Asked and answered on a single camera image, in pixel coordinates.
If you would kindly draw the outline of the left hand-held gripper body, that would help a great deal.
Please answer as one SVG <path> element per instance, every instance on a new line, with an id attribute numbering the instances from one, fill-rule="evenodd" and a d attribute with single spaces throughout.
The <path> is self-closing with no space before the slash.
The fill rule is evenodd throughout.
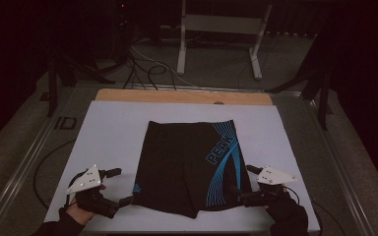
<path id="1" fill-rule="evenodd" d="M 100 192 L 104 189 L 96 165 L 77 174 L 66 190 L 66 208 L 76 198 L 81 209 L 112 218 L 118 211 L 118 202 L 106 199 Z"/>

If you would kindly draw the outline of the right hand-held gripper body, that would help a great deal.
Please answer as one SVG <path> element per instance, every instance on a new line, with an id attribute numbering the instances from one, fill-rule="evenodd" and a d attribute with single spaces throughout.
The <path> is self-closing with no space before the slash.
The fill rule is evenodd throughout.
<path id="1" fill-rule="evenodd" d="M 297 178 L 271 166 L 262 167 L 263 171 L 257 175 L 259 189 L 245 193 L 246 207 L 263 207 L 277 200 L 283 193 L 285 184 L 295 182 Z"/>

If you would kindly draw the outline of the black shorts with blue stripes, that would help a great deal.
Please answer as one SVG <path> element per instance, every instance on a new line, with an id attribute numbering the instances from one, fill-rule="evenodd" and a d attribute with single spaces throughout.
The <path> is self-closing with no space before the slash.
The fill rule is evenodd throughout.
<path id="1" fill-rule="evenodd" d="M 234 122 L 149 123 L 133 188 L 134 204 L 195 218 L 238 207 L 230 186 L 251 190 Z"/>

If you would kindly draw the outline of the person's right hand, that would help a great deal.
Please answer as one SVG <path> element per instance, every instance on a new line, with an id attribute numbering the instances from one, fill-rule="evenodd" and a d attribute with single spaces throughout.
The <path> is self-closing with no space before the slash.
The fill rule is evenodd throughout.
<path id="1" fill-rule="evenodd" d="M 280 197 L 265 205 L 264 209 L 274 220 L 287 220 L 300 212 L 300 205 L 291 198 L 287 189 L 283 189 Z"/>

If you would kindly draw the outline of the person's left hand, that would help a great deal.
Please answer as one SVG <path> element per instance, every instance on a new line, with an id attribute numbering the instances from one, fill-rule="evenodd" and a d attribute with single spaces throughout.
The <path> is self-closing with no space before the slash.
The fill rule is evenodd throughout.
<path id="1" fill-rule="evenodd" d="M 77 204 L 76 198 L 73 198 L 68 204 L 65 212 L 81 225 L 86 225 L 95 216 L 94 212 L 81 209 Z"/>

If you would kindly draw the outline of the white table sheet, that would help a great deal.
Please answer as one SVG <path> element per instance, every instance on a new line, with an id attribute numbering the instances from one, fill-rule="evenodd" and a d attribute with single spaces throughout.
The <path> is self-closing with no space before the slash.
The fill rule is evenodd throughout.
<path id="1" fill-rule="evenodd" d="M 120 167 L 122 174 L 104 181 L 103 194 L 118 200 L 132 194 L 142 144 L 151 121 L 159 123 L 219 122 L 232 120 L 246 163 L 271 166 L 293 175 L 293 189 L 305 207 L 308 230 L 320 229 L 304 180 L 287 138 L 280 113 L 271 105 L 218 105 L 94 101 L 91 103 L 65 166 L 47 221 L 58 219 L 71 179 L 97 165 Z M 142 206 L 126 206 L 114 218 L 96 216 L 89 232 L 103 233 L 249 233 L 266 232 L 273 220 L 260 207 L 239 206 L 224 211 L 201 211 L 195 219 Z"/>

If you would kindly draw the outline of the black metal stand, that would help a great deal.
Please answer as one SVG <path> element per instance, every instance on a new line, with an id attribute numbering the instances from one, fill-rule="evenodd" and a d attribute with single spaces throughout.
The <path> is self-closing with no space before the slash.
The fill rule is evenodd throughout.
<path id="1" fill-rule="evenodd" d="M 61 66 L 67 66 L 68 68 L 84 73 L 101 84 L 114 84 L 114 81 L 104 78 L 97 72 L 76 62 L 66 54 L 59 52 L 58 50 L 52 50 L 48 53 L 48 117 L 51 117 L 55 113 L 58 105 L 57 76 L 61 72 Z"/>
<path id="2" fill-rule="evenodd" d="M 326 114 L 331 81 L 330 73 L 334 66 L 334 59 L 335 49 L 330 39 L 319 33 L 294 78 L 275 88 L 266 89 L 266 92 L 279 93 L 302 82 L 307 82 L 300 96 L 304 100 L 313 100 L 316 95 L 319 95 L 318 122 L 324 130 L 327 130 Z"/>

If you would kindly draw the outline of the dark equipment tower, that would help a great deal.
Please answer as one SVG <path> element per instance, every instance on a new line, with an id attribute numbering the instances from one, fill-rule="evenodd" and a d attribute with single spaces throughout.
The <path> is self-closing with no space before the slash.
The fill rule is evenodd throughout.
<path id="1" fill-rule="evenodd" d="M 123 63 L 134 26 L 129 0 L 78 0 L 85 34 L 96 61 Z"/>

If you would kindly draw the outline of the metal floor rail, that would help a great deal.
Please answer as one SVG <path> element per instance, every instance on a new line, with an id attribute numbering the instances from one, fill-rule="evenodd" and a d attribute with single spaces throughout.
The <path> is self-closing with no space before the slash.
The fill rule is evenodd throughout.
<path id="1" fill-rule="evenodd" d="M 357 197 L 357 194 L 348 178 L 347 171 L 343 167 L 340 159 L 339 152 L 328 131 L 324 130 L 318 120 L 318 108 L 313 100 L 305 100 L 305 104 L 310 112 L 313 123 L 316 125 L 323 143 L 328 150 L 328 157 L 331 162 L 332 168 L 336 175 L 337 181 L 343 191 L 349 211 L 356 223 L 358 231 L 361 236 L 374 236 L 374 231 L 369 223 L 367 216 L 362 208 L 362 205 Z"/>
<path id="2" fill-rule="evenodd" d="M 33 140 L 28 152 L 23 157 L 21 163 L 18 165 L 17 169 L 5 185 L 5 188 L 0 195 L 0 224 L 6 216 L 19 191 L 22 189 L 28 174 L 30 173 L 51 133 L 57 116 L 64 109 L 65 104 L 70 99 L 73 91 L 74 90 L 72 88 L 61 89 L 59 97 L 57 98 L 58 105 L 53 111 L 52 116 L 47 117 L 44 120 L 43 125 Z"/>

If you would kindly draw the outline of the white metal stand frame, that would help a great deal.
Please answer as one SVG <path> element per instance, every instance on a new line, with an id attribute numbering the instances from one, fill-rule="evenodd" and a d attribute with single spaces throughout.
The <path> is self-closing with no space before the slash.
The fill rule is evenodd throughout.
<path id="1" fill-rule="evenodd" d="M 260 18 L 188 14 L 186 7 L 187 0 L 181 0 L 180 46 L 177 58 L 178 75 L 185 74 L 186 31 L 194 30 L 221 33 L 255 34 L 256 42 L 252 47 L 249 48 L 249 59 L 254 78 L 256 80 L 261 80 L 263 78 L 261 66 L 258 59 L 258 51 L 273 8 L 273 5 L 271 3 L 266 4 L 264 13 Z"/>

